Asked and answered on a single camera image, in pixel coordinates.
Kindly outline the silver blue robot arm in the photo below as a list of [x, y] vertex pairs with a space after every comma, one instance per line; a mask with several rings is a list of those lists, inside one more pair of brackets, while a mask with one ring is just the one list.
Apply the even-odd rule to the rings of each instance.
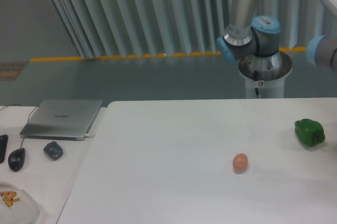
[[[336, 0], [320, 0], [336, 16]], [[229, 62], [240, 60], [245, 77], [271, 81], [292, 69], [292, 61], [279, 51], [280, 23], [268, 16], [253, 17], [256, 0], [232, 0], [229, 23], [217, 39], [221, 55]], [[306, 47], [314, 65], [336, 72], [336, 36], [317, 36]]]

